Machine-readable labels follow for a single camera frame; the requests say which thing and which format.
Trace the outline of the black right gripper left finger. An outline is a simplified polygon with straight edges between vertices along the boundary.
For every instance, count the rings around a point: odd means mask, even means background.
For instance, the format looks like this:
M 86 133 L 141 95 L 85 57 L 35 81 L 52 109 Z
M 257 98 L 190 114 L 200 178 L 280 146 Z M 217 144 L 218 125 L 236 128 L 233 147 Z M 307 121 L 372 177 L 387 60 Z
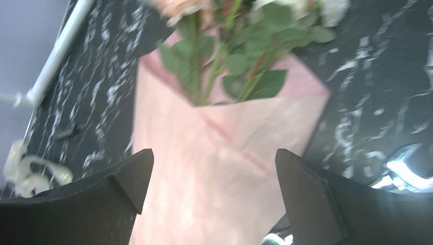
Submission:
M 1 200 L 1 244 L 128 244 L 153 164 L 144 149 L 32 198 Z

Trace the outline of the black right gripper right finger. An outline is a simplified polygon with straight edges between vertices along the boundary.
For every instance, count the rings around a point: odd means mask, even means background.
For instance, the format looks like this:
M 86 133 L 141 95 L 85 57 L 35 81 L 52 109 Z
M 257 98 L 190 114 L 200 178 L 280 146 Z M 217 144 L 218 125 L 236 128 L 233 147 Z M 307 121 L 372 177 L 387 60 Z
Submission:
M 432 195 L 352 181 L 278 149 L 275 165 L 295 244 L 432 244 Z

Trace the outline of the pink wrapping paper sheet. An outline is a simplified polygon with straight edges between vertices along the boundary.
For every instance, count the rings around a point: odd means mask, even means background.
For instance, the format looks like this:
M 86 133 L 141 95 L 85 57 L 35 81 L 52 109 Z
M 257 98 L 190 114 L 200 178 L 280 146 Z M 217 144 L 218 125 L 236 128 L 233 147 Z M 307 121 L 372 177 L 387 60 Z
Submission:
M 275 167 L 279 148 L 302 155 L 330 96 L 295 55 L 276 97 L 194 107 L 157 51 L 137 62 L 133 151 L 154 167 L 130 244 L 260 244 L 285 214 Z

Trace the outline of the fake white rose stem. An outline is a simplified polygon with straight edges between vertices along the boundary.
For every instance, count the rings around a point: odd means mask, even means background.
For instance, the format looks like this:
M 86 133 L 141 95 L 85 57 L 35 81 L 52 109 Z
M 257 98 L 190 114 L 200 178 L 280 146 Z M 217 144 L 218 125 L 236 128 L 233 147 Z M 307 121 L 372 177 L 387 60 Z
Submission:
M 210 74 L 206 81 L 201 105 L 210 104 L 210 94 L 214 89 L 217 76 L 222 75 L 223 91 L 236 102 L 246 101 L 253 93 L 262 76 L 264 53 L 248 55 L 246 44 L 251 38 L 245 30 L 248 14 L 254 1 L 213 1 L 211 27 L 216 30 L 216 52 L 207 66 Z

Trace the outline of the fake cream rose stem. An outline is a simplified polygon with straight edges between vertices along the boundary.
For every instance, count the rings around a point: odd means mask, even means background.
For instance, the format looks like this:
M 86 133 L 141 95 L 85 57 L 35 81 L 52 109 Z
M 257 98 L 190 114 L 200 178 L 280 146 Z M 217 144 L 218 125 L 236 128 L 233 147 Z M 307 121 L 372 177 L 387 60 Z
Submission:
M 334 27 L 345 17 L 349 1 L 254 1 L 245 30 L 248 55 L 264 53 L 262 76 L 248 100 L 275 97 L 285 86 L 287 68 L 279 60 L 293 49 L 311 43 L 328 43 Z

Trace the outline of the fake pink rose stem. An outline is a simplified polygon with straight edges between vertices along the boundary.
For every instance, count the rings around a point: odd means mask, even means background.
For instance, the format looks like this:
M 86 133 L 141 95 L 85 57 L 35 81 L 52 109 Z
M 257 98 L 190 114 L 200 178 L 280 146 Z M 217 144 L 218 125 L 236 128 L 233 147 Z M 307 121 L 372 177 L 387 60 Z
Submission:
M 158 43 L 160 58 L 165 68 L 176 76 L 181 88 L 195 105 L 204 104 L 202 72 L 204 60 L 214 50 L 214 38 L 204 34 L 213 23 L 213 1 L 147 1 L 162 17 L 166 25 L 176 28 L 180 39 L 171 46 Z

